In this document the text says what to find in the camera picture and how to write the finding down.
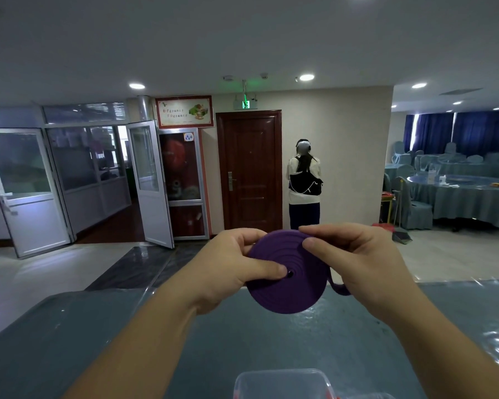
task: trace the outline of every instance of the blue curtain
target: blue curtain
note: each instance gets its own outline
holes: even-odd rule
[[[457,151],[466,155],[499,153],[499,112],[459,113],[453,142]]]
[[[452,113],[420,115],[416,125],[413,151],[423,150],[426,154],[443,154],[445,145],[451,141],[452,130]]]
[[[403,144],[405,144],[405,152],[410,150],[410,140],[413,135],[414,115],[407,115],[405,119],[405,133],[403,134]]]

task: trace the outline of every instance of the white shirt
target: white shirt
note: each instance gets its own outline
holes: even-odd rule
[[[290,175],[295,175],[300,172],[296,172],[297,166],[299,165],[299,161],[296,159],[296,157],[292,157],[290,161],[288,162],[288,165],[286,166],[286,179],[288,179],[288,182],[290,182]],[[317,159],[316,157],[313,157],[311,160],[311,165],[309,167],[309,171],[317,177],[318,179],[321,179],[321,167],[320,167],[320,160]],[[289,204],[312,204],[312,203],[319,203],[320,202],[320,196],[313,196],[313,195],[304,195],[302,193],[297,193],[294,192],[292,189],[288,189],[288,203]]]

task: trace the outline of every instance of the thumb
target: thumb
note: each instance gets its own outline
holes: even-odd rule
[[[246,258],[240,266],[240,281],[249,282],[251,280],[279,280],[286,276],[286,267],[282,264],[268,261]]]
[[[347,274],[355,260],[355,255],[337,248],[319,238],[306,238],[303,247],[320,260],[335,269],[339,275]]]

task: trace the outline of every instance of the person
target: person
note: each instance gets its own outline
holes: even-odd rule
[[[499,365],[429,301],[414,282],[391,234],[379,227],[301,227],[303,247],[334,268],[352,295],[394,331],[430,399],[499,399]],[[64,398],[160,398],[197,315],[216,308],[254,279],[287,273],[245,255],[265,232],[218,234],[161,285],[80,375]]]
[[[296,143],[296,155],[286,167],[288,212],[293,230],[320,223],[321,166],[310,152],[310,142],[302,138]]]

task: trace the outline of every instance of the wooden door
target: wooden door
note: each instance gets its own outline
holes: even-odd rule
[[[281,111],[216,117],[224,227],[281,229]]]

